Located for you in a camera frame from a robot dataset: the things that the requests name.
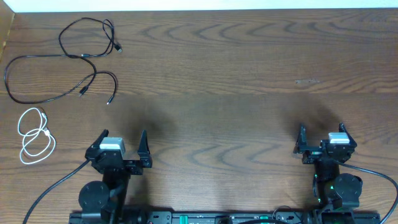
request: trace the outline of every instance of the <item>coiled white cable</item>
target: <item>coiled white cable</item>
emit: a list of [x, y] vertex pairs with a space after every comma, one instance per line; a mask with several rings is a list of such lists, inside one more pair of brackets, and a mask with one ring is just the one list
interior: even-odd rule
[[[28, 131], [26, 134], [22, 134], [22, 133], [21, 133], [21, 130], [20, 130], [20, 127], [21, 127], [21, 120], [22, 120], [22, 118], [25, 116], [25, 114], [28, 113], [28, 112], [31, 111], [31, 110], [36, 110], [36, 111], [39, 113], [39, 116], [40, 116], [40, 126], [39, 126], [39, 128], [35, 128], [35, 129], [32, 129], [32, 130]], [[54, 151], [55, 145], [57, 144], [57, 142], [55, 141], [55, 138], [51, 135], [49, 129], [46, 127], [46, 124], [47, 124], [47, 116], [45, 115], [44, 112], [41, 112], [38, 108], [30, 108], [30, 109], [28, 109], [28, 110], [25, 111], [25, 113], [23, 113], [23, 114], [21, 115], [21, 117], [19, 118], [19, 121], [18, 121], [18, 133], [19, 133], [21, 136], [24, 137], [24, 138], [22, 139], [22, 149], [21, 149], [21, 151], [20, 151], [20, 153], [19, 153], [19, 159], [21, 160], [21, 162], [22, 162], [23, 164], [30, 165], [30, 164], [35, 164], [35, 163], [37, 163], [37, 162], [40, 162], [40, 161], [46, 159], [46, 158], [47, 158], [49, 155], [51, 155], [51, 153]], [[39, 152], [39, 153], [37, 153], [37, 154], [31, 154], [31, 153], [29, 153], [29, 151], [26, 149], [26, 146], [29, 145], [29, 143], [31, 143], [33, 140], [35, 140], [35, 139], [39, 136], [40, 132], [43, 132], [47, 137], [49, 137], [49, 143], [47, 144], [47, 146], [46, 146], [41, 152]], [[25, 143], [26, 137], [32, 137], [32, 139], [29, 140], [27, 143]], [[25, 161], [23, 160], [23, 158], [22, 158], [22, 154], [23, 154], [23, 153], [26, 153], [28, 156], [31, 156], [31, 157], [39, 156], [39, 155], [41, 155], [42, 153], [44, 153], [44, 152], [49, 148], [49, 146], [51, 145], [51, 142], [52, 142], [52, 141], [53, 141], [53, 147], [52, 147], [51, 151], [50, 151], [46, 156], [44, 156], [43, 158], [38, 159], [38, 160], [33, 161], [33, 162], [25, 162]]]

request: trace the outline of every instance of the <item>white wall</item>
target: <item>white wall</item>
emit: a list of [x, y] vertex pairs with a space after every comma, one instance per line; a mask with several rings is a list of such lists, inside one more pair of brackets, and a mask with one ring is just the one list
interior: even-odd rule
[[14, 12], [398, 7], [398, 0], [4, 0]]

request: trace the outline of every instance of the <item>tangled black cable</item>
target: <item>tangled black cable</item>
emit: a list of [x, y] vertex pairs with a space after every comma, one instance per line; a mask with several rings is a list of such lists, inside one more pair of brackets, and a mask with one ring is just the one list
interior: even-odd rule
[[[105, 35], [106, 35], [107, 38], [109, 39], [109, 44], [108, 44], [108, 46], [106, 47], [106, 49], [105, 49], [105, 51], [104, 51], [103, 53], [101, 53], [101, 54], [96, 54], [96, 55], [82, 54], [81, 56], [77, 56], [77, 55], [68, 54], [68, 52], [67, 52], [67, 51], [65, 50], [65, 48], [63, 47], [63, 44], [62, 44], [62, 41], [61, 41], [61, 36], [62, 36], [62, 34], [63, 34], [69, 27], [71, 27], [72, 25], [74, 25], [74, 24], [76, 24], [77, 22], [82, 21], [82, 20], [84, 20], [84, 19], [102, 23], [102, 29], [104, 30]], [[109, 36], [109, 34], [107, 33], [107, 31], [106, 31], [106, 29], [105, 29], [105, 26], [108, 26], [108, 27], [111, 29], [111, 36]], [[79, 92], [80, 92], [80, 96], [81, 96], [81, 95], [85, 94], [85, 92], [88, 90], [88, 87], [93, 83], [93, 81], [94, 81], [94, 79], [95, 79], [95, 77], [96, 77], [97, 74], [107, 74], [107, 75], [110, 75], [110, 76], [112, 77], [113, 81], [114, 81], [114, 90], [113, 90], [113, 94], [112, 94], [111, 98], [110, 98], [110, 99], [108, 100], [108, 102], [107, 102], [107, 104], [110, 104], [110, 103], [112, 102], [112, 100], [113, 100], [115, 94], [116, 94], [116, 90], [118, 89], [118, 79], [116, 78], [116, 75], [113, 74], [112, 72], [109, 72], [109, 71], [100, 71], [100, 72], [97, 72], [97, 69], [96, 69], [95, 65], [93, 64], [93, 62], [89, 61], [87, 58], [89, 58], [89, 57], [104, 57], [104, 56], [107, 56], [107, 55], [109, 55], [109, 54], [112, 52], [113, 48], [115, 48], [118, 52], [121, 52], [121, 51], [122, 51], [122, 48], [120, 47], [120, 45], [119, 45], [118, 43], [115, 43], [115, 39], [114, 39], [114, 26], [113, 26], [112, 22], [109, 21], [109, 19], [105, 19], [105, 20], [103, 20], [103, 21], [100, 21], [100, 20], [97, 20], [97, 19], [89, 18], [89, 17], [82, 17], [82, 18], [80, 18], [80, 19], [78, 19], [78, 20], [72, 22], [72, 23], [69, 24], [68, 26], [66, 26], [66, 28], [64, 28], [64, 29], [61, 31], [60, 35], [58, 36], [58, 41], [59, 41], [59, 44], [60, 44], [61, 49], [62, 49], [62, 51], [63, 51], [64, 54], [54, 54], [54, 55], [22, 55], [22, 56], [18, 56], [18, 57], [16, 57], [16, 58], [12, 59], [12, 60], [7, 64], [6, 68], [4, 69], [4, 84], [5, 84], [5, 86], [6, 86], [6, 90], [7, 90], [7, 92], [8, 92], [8, 95], [11, 97], [11, 99], [14, 100], [14, 101], [17, 102], [17, 103], [22, 103], [22, 104], [37, 104], [37, 103], [45, 103], [45, 102], [53, 101], [53, 100], [59, 99], [59, 98], [65, 96], [65, 95], [71, 93], [73, 90], [75, 90], [76, 88], [78, 88], [87, 78], [91, 77], [90, 82], [89, 82], [87, 85], [85, 85], [85, 86], [79, 91]], [[32, 57], [68, 57], [68, 58], [72, 58], [72, 59], [81, 59], [81, 60], [84, 60], [85, 62], [89, 63], [89, 64], [93, 67], [94, 72], [93, 72], [92, 74], [86, 76], [84, 79], [82, 79], [82, 80], [81, 80], [79, 83], [77, 83], [77, 85], [75, 85], [72, 89], [70, 89], [70, 90], [67, 91], [66, 93], [63, 93], [63, 94], [61, 94], [61, 95], [59, 95], [59, 96], [56, 96], [56, 97], [53, 97], [53, 98], [49, 98], [49, 99], [46, 99], [46, 100], [39, 100], [39, 101], [22, 101], [22, 100], [18, 100], [17, 98], [15, 98], [15, 97], [12, 95], [12, 93], [11, 93], [11, 91], [10, 91], [10, 88], [9, 88], [9, 85], [8, 85], [8, 78], [9, 78], [8, 69], [9, 69], [10, 65], [11, 65], [13, 62], [15, 62], [16, 60], [21, 59], [21, 58], [32, 58]]]

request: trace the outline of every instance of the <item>wooden tabletop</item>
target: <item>wooden tabletop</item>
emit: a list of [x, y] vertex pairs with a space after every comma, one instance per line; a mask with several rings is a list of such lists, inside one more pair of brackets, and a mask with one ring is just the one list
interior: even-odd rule
[[[42, 107], [57, 148], [31, 166], [19, 161], [20, 105], [0, 88], [0, 222], [20, 223], [32, 202], [78, 167], [103, 129], [123, 137], [137, 158], [146, 129], [154, 166], [131, 178], [127, 203], [179, 210], [307, 208], [312, 166], [292, 154], [299, 123], [313, 144], [345, 125], [358, 143], [348, 164], [398, 179], [398, 10], [330, 9], [199, 12], [16, 14], [0, 69], [25, 54], [61, 54], [58, 34], [75, 19], [111, 19], [122, 53], [91, 61], [116, 74], [119, 89], [98, 75], [78, 91]], [[88, 21], [63, 36], [71, 54], [102, 52], [101, 24]], [[28, 58], [10, 69], [23, 100], [59, 95], [91, 73], [69, 58]], [[36, 114], [22, 124], [38, 125]], [[46, 144], [42, 136], [31, 148]], [[380, 177], [363, 179], [362, 210], [386, 214], [396, 192]], [[78, 194], [101, 175], [86, 166], [52, 190], [29, 223], [66, 223]], [[398, 222], [395, 213], [389, 223]]]

